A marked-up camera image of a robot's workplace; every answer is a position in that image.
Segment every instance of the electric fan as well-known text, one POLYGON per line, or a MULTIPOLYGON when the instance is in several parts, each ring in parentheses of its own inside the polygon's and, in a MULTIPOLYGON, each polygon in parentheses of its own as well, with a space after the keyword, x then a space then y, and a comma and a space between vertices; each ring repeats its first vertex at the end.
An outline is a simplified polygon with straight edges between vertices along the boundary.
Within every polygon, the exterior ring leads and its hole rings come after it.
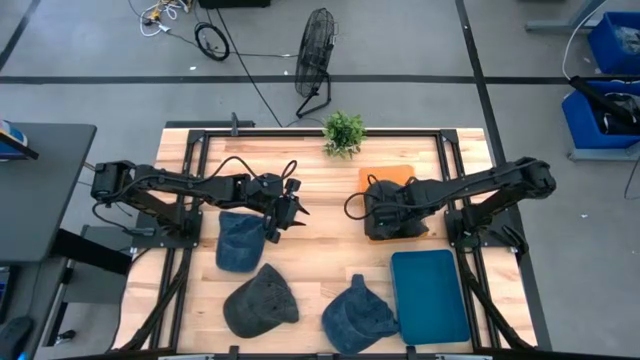
POLYGON ((311 13, 300 42, 298 63, 296 64, 296 91, 307 99, 296 115, 298 118, 327 106, 331 102, 331 77, 327 72, 333 50, 335 28, 333 15, 327 9, 317 9, 311 13), (303 111, 309 101, 318 96, 322 82, 327 81, 327 100, 312 109, 303 111))

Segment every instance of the wooden table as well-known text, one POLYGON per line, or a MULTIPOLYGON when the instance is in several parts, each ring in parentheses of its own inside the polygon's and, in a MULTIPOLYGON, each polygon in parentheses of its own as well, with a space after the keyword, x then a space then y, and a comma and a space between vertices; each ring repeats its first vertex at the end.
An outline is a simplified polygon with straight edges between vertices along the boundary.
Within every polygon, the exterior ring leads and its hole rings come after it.
MULTIPOLYGON (((164 130, 156 167, 181 171, 188 131, 164 130)), ((467 173, 492 166, 482 129, 458 129, 458 136, 467 173)), ((226 137, 211 140, 206 174, 213 172, 222 160, 231 155, 242 157, 258 174, 280 173, 290 160, 298 161, 293 177, 302 181, 298 195, 311 216, 299 214, 297 219, 307 223, 306 227, 282 232, 279 244, 267 242, 258 268, 268 262, 288 281, 298 303, 300 321, 282 324, 253 339, 241 339, 231 333, 222 315, 222 304, 229 294, 253 275, 230 273, 216 267, 219 210, 203 206, 202 240, 194 251, 189 273, 178 347, 180 353, 227 353, 231 345, 240 346, 242 353, 335 352, 322 331, 320 317, 331 300, 349 286, 353 274, 363 274, 367 286, 395 310, 389 271, 391 255, 398 251, 450 249, 442 216, 444 209, 426 219, 429 232, 420 239, 372 244, 364 235, 363 223, 347 218, 342 208, 344 200, 358 189, 358 169, 361 167, 410 164, 420 179, 441 179, 434 140, 370 137, 363 143, 362 153, 353 160, 328 158, 322 152, 323 144, 321 137, 226 137)), ((451 162, 449 168, 455 172, 451 153, 447 158, 451 162)), ((221 174, 243 172, 246 170, 240 163, 230 162, 221 174)), ((175 196, 167 194, 156 195, 168 202, 175 199, 175 196)), ((360 213, 362 205, 357 201, 353 203, 352 213, 360 213)), ((122 303, 115 347, 133 335, 154 306, 165 251, 149 251, 132 269, 122 303)), ((482 253, 495 304, 518 334, 535 344, 515 256, 506 248, 483 248, 482 253)), ((469 260, 473 267, 473 259, 470 257, 469 260)), ((484 312, 478 301, 474 303, 483 345, 489 346, 484 312)), ((168 314, 165 319, 171 319, 170 316, 168 314)), ((166 344, 168 323, 170 321, 165 321, 161 344, 166 344)), ((405 348, 400 336, 395 335, 381 339, 365 353, 404 353, 405 348)), ((418 352, 470 352, 471 344, 420 345, 416 348, 418 352)))

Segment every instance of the denim cap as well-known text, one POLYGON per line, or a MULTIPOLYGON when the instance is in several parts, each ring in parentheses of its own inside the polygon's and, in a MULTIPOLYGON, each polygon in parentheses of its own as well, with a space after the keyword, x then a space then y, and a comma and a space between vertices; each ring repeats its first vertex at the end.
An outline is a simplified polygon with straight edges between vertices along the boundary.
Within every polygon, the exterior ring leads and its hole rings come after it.
POLYGON ((241 338, 262 335, 283 322, 299 320, 296 299, 284 278, 269 264, 224 302, 224 319, 241 338))
POLYGON ((364 277, 353 275, 351 287, 338 295, 322 313, 322 327, 331 344, 352 355, 383 337, 398 332, 398 323, 387 303, 367 289, 364 277))
POLYGON ((264 249, 262 218, 250 214, 220 212, 220 236, 216 265, 232 272, 251 272, 264 249))

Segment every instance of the orange mat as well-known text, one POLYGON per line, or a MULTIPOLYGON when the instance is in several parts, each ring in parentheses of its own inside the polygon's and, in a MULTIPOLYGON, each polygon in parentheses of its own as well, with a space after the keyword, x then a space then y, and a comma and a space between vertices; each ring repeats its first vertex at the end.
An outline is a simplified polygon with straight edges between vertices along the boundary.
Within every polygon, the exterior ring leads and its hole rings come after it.
POLYGON ((360 168, 359 175, 359 191, 364 192, 367 191, 367 188, 369 188, 369 182, 367 181, 367 176, 369 175, 375 176, 379 181, 388 180, 393 181, 398 185, 404 185, 410 177, 416 175, 416 171, 411 165, 381 166, 360 168))

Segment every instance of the potted plant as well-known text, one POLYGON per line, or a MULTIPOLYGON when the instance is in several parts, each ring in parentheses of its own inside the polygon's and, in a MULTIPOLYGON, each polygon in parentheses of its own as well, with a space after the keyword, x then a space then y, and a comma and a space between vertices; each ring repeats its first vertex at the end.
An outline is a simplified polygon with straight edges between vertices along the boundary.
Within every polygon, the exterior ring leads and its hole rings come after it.
POLYGON ((327 144, 324 152, 329 156, 353 159, 353 154, 360 152, 360 144, 366 139, 366 129, 362 125, 360 115, 349 116, 344 111, 338 111, 327 119, 322 130, 327 144))

